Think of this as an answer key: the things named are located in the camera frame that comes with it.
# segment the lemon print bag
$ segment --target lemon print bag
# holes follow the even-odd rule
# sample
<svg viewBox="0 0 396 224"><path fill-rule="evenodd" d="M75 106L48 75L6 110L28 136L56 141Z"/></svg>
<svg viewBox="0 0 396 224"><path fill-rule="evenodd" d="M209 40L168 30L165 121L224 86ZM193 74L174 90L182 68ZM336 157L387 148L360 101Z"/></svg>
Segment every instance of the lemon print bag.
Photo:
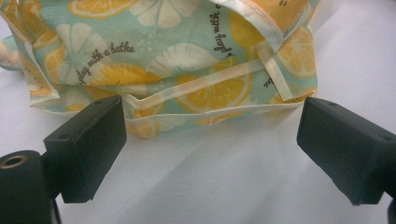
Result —
<svg viewBox="0 0 396 224"><path fill-rule="evenodd" d="M318 0L0 0L30 105L74 115L121 95L150 138L291 108L315 93L309 22Z"/></svg>

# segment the screw hole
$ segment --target screw hole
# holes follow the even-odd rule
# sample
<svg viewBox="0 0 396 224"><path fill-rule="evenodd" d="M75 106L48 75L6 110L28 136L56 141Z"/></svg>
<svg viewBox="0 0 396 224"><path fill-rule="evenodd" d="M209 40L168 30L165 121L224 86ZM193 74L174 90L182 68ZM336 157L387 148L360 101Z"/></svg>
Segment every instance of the screw hole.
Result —
<svg viewBox="0 0 396 224"><path fill-rule="evenodd" d="M23 164L26 161L27 161L27 156L25 156L25 155L17 155L17 156L8 158L5 161L2 161L0 163L0 168L1 169L14 168L14 167L17 167L17 166Z"/></svg>
<svg viewBox="0 0 396 224"><path fill-rule="evenodd" d="M68 138L69 136L70 136L70 134L64 133L64 134L59 135L58 138L59 139L65 139L65 138Z"/></svg>

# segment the orange lemon slice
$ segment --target orange lemon slice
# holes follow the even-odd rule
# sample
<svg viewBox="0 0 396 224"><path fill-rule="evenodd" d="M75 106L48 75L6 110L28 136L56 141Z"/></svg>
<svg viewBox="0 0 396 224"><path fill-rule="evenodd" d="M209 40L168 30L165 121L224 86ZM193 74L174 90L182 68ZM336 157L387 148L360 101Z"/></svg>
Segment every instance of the orange lemon slice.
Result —
<svg viewBox="0 0 396 224"><path fill-rule="evenodd" d="M287 31L300 18L309 0L250 0L274 20L282 32Z"/></svg>
<svg viewBox="0 0 396 224"><path fill-rule="evenodd" d="M155 137L161 129L157 120L146 120L137 124L126 123L126 131L142 138Z"/></svg>
<svg viewBox="0 0 396 224"><path fill-rule="evenodd" d="M317 74L313 37L305 26L298 28L279 49L282 64L296 77L313 77Z"/></svg>
<svg viewBox="0 0 396 224"><path fill-rule="evenodd" d="M138 65L128 63L113 63L101 69L101 74L92 78L94 85L134 85L160 81L161 78L153 75Z"/></svg>
<svg viewBox="0 0 396 224"><path fill-rule="evenodd" d="M137 0L73 0L69 11L75 16L93 19L105 19L121 13L134 5Z"/></svg>
<svg viewBox="0 0 396 224"><path fill-rule="evenodd" d="M55 83L60 83L58 69L64 64L64 57L66 53L66 47L61 45L59 48L52 50L46 55L46 69L49 73L49 77Z"/></svg>
<svg viewBox="0 0 396 224"><path fill-rule="evenodd" d="M230 13L230 24L233 40L240 47L248 49L264 41L262 34L249 21L234 11Z"/></svg>
<svg viewBox="0 0 396 224"><path fill-rule="evenodd" d="M39 49L45 47L47 45L55 43L58 39L58 35L51 29L48 29L35 41L35 43L33 44L33 48Z"/></svg>
<svg viewBox="0 0 396 224"><path fill-rule="evenodd" d="M106 91L94 86L84 86L84 90L90 94L93 100L100 100L108 96L116 95L113 91Z"/></svg>
<svg viewBox="0 0 396 224"><path fill-rule="evenodd" d="M304 91L302 96L296 97L287 101L283 101L282 97L280 97L279 93L276 93L274 97L270 100L270 105L279 105L279 104L294 104L300 103L305 100L306 97L310 97L315 95L317 87L312 87Z"/></svg>
<svg viewBox="0 0 396 224"><path fill-rule="evenodd" d="M44 30L44 23L40 17L40 3L36 0L27 0L22 5L23 23L27 30L33 35L41 35Z"/></svg>
<svg viewBox="0 0 396 224"><path fill-rule="evenodd" d="M226 119L232 119L232 118L238 117L243 114L244 114L243 111L236 111L236 112L231 112L231 113L227 113L227 114L216 115L214 117L200 119L200 120L196 121L195 124L212 125L215 123L222 122Z"/></svg>
<svg viewBox="0 0 396 224"><path fill-rule="evenodd" d="M213 68L220 71L236 64L235 57L230 57ZM180 75L178 85L195 80L195 75ZM204 113L206 111L240 105L250 94L252 77L244 75L230 78L220 83L202 88L190 94L177 97L177 101L184 108L193 113Z"/></svg>
<svg viewBox="0 0 396 224"><path fill-rule="evenodd" d="M161 103L161 104L152 106L148 109L136 110L133 114L133 119L140 119L143 117L160 114L164 108L165 108L165 103Z"/></svg>

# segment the white surface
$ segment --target white surface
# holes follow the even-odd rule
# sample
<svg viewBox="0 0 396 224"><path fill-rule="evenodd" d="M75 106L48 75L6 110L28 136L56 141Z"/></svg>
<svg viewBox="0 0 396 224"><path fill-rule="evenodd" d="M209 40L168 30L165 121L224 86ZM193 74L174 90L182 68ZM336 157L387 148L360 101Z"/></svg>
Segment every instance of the white surface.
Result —
<svg viewBox="0 0 396 224"><path fill-rule="evenodd" d="M396 1L323 0L314 27L318 97L396 133ZM43 139L66 121L28 104L23 75L0 70L0 156L44 152ZM298 148L301 112L149 140L129 135L93 201L58 197L63 222L387 223L388 195L379 205L352 206Z"/></svg>

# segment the lemon slice print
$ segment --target lemon slice print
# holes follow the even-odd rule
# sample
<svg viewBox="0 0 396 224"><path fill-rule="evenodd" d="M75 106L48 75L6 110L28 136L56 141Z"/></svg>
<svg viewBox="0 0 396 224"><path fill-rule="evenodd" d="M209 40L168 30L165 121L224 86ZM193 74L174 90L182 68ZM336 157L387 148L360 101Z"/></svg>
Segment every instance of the lemon slice print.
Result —
<svg viewBox="0 0 396 224"><path fill-rule="evenodd" d="M299 27L282 45L279 60L296 77L313 77L317 74L313 37L305 26Z"/></svg>
<svg viewBox="0 0 396 224"><path fill-rule="evenodd" d="M66 47L60 46L57 49L52 50L46 55L45 65L49 77L55 83L60 83L58 69L64 64L64 56L66 54Z"/></svg>
<svg viewBox="0 0 396 224"><path fill-rule="evenodd" d="M8 1L8 5L4 8L4 16L15 32L15 36L20 42L23 42L23 40L31 40L31 37L25 29L23 21L20 20L19 8L20 6L17 1Z"/></svg>
<svg viewBox="0 0 396 224"><path fill-rule="evenodd" d="M301 94L300 97L296 97L287 101L283 101L282 97L280 97L279 93L276 93L274 97L270 100L270 105L280 105L280 104L294 104L294 103L300 103L305 100L306 97L310 97L315 95L317 91L317 87L312 87L308 88L307 90L304 91L303 94Z"/></svg>
<svg viewBox="0 0 396 224"><path fill-rule="evenodd" d="M274 20L279 29L287 31L300 18L309 0L250 0Z"/></svg>
<svg viewBox="0 0 396 224"><path fill-rule="evenodd" d="M81 92L70 90L65 96L66 112L80 111L90 104L90 101Z"/></svg>
<svg viewBox="0 0 396 224"><path fill-rule="evenodd" d="M92 85L134 85L160 81L150 72L138 65L128 63L113 63L105 65L101 73L91 79Z"/></svg>
<svg viewBox="0 0 396 224"><path fill-rule="evenodd" d="M138 0L73 0L69 3L71 14L93 19L105 19L121 13Z"/></svg>
<svg viewBox="0 0 396 224"><path fill-rule="evenodd" d="M218 62L219 60L207 50L194 44L181 43L169 47L157 56L149 63L147 70L161 77L171 77L206 68Z"/></svg>
<svg viewBox="0 0 396 224"><path fill-rule="evenodd" d="M161 114L165 108L165 103L161 103L144 110L136 110L132 116L133 119L140 119L151 115Z"/></svg>
<svg viewBox="0 0 396 224"><path fill-rule="evenodd" d="M50 44L55 43L57 40L59 40L58 35L52 31L51 29L48 29L45 31L33 44L34 49L39 49L45 46L48 46Z"/></svg>
<svg viewBox="0 0 396 224"><path fill-rule="evenodd" d="M50 51L44 63L50 78L56 83L75 85L88 83L99 73L109 57L94 63L92 54L107 49L105 40L85 23L61 24L56 29L62 45Z"/></svg>
<svg viewBox="0 0 396 224"><path fill-rule="evenodd" d="M235 57L230 57L213 68L220 71L236 65ZM180 75L177 84L183 84L195 80L195 75ZM177 97L177 101L192 113L204 113L206 111L240 105L250 94L252 75L230 78L212 86L205 87L190 94Z"/></svg>
<svg viewBox="0 0 396 224"><path fill-rule="evenodd" d="M37 0L24 1L22 19L25 27L33 36L41 35L45 31L44 22L40 17L40 3Z"/></svg>
<svg viewBox="0 0 396 224"><path fill-rule="evenodd" d="M249 21L234 11L230 13L230 23L233 41L247 51L247 59L249 61L258 59L255 47L265 40L262 34Z"/></svg>
<svg viewBox="0 0 396 224"><path fill-rule="evenodd" d="M26 0L21 6L23 25L30 34L34 49L45 47L59 39L41 18L41 6L37 0Z"/></svg>
<svg viewBox="0 0 396 224"><path fill-rule="evenodd" d="M115 92L102 90L94 86L84 86L84 90L92 97L93 100L100 100L108 96L116 95Z"/></svg>
<svg viewBox="0 0 396 224"><path fill-rule="evenodd" d="M155 137L161 130L161 124L157 120L144 120L138 123L126 123L126 131L142 138Z"/></svg>
<svg viewBox="0 0 396 224"><path fill-rule="evenodd" d="M231 113L226 113L226 114L221 114L221 115L216 115L210 118L205 118L205 119L200 119L195 122L195 124L199 125L212 125L215 123L223 122L226 119L232 119L235 117L238 117L240 115L243 115L243 111L236 111L236 112L231 112Z"/></svg>
<svg viewBox="0 0 396 224"><path fill-rule="evenodd" d="M130 8L144 26L158 24L160 28L179 25L198 8L201 0L140 0Z"/></svg>

